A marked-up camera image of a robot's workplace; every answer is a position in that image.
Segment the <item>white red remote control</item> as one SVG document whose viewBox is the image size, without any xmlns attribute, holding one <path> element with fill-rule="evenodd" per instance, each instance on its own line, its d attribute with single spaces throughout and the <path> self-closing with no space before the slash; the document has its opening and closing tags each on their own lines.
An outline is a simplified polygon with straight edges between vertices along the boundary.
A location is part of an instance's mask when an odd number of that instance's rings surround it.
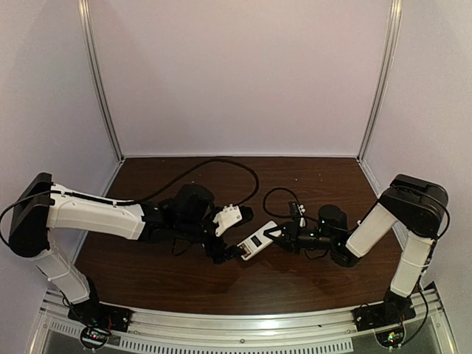
<svg viewBox="0 0 472 354">
<path fill-rule="evenodd" d="M 249 258 L 240 258 L 244 261 L 248 261 L 257 254 L 259 254 L 262 250 L 267 248 L 273 243 L 273 240 L 268 239 L 267 237 L 263 236 L 264 229 L 277 225 L 274 221 L 269 221 L 265 225 L 261 226 L 256 232 L 250 234 L 247 238 L 241 241 L 238 246 L 241 247 L 244 245 L 247 249 L 251 250 L 251 256 Z"/>
</svg>

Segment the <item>gold AAA battery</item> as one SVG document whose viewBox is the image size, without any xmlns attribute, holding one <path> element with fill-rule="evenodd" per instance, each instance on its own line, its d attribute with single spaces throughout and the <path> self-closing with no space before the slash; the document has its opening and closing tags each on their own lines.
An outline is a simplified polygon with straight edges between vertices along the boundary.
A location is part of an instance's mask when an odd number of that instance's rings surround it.
<svg viewBox="0 0 472 354">
<path fill-rule="evenodd" d="M 244 245 L 242 245 L 240 249 L 243 251 L 241 257 L 249 258 L 251 256 L 251 250 L 247 249 Z"/>
</svg>

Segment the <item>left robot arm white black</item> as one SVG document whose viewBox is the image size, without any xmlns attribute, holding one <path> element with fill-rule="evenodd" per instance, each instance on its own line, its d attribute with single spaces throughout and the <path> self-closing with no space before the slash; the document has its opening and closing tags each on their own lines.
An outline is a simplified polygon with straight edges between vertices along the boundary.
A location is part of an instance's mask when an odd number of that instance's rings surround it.
<svg viewBox="0 0 472 354">
<path fill-rule="evenodd" d="M 50 229 L 79 229 L 142 243 L 183 240 L 201 244 L 206 256 L 221 264 L 242 251 L 228 246 L 222 234 L 243 220 L 239 206 L 218 208 L 214 195 L 198 184 L 185 184 L 158 204 L 101 198 L 70 190 L 40 173 L 20 198 L 4 212 L 11 213 L 8 236 L 1 241 L 16 255 L 31 259 L 65 297 L 83 324 L 99 327 L 111 316 L 100 304 L 92 280 L 80 273 L 57 244 Z"/>
</svg>

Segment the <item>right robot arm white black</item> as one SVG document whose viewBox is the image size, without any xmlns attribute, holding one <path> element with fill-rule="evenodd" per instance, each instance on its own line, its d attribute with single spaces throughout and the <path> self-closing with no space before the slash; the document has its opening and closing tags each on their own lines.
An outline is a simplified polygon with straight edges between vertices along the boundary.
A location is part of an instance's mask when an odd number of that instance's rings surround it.
<svg viewBox="0 0 472 354">
<path fill-rule="evenodd" d="M 288 252 L 323 251 L 338 266 L 351 268 L 389 232 L 403 231 L 400 261 L 383 300 L 354 310 L 359 327 L 391 326 L 414 315 L 413 290 L 450 224 L 448 201 L 441 185 L 398 174 L 352 229 L 346 213 L 328 204 L 319 209 L 313 229 L 301 224 L 310 219 L 307 215 L 293 212 L 289 222 L 263 234 Z"/>
</svg>

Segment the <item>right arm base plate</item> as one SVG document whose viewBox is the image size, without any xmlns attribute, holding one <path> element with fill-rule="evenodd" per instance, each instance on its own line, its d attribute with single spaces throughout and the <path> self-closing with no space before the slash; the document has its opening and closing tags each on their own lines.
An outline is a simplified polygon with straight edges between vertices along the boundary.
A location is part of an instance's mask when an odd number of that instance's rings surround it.
<svg viewBox="0 0 472 354">
<path fill-rule="evenodd" d="M 374 305 L 363 304 L 354 308 L 352 315 L 357 331 L 364 331 L 400 324 L 404 320 L 413 319 L 416 312 L 412 305 L 399 310 L 393 304 L 380 302 Z"/>
</svg>

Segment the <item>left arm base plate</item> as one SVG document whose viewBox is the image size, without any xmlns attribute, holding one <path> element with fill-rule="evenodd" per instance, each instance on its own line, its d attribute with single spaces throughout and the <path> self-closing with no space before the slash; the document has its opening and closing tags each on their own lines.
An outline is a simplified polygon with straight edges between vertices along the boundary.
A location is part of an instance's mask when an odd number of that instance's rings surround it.
<svg viewBox="0 0 472 354">
<path fill-rule="evenodd" d="M 83 325 L 126 333 L 132 314 L 129 308 L 84 302 L 71 305 L 67 316 Z"/>
</svg>

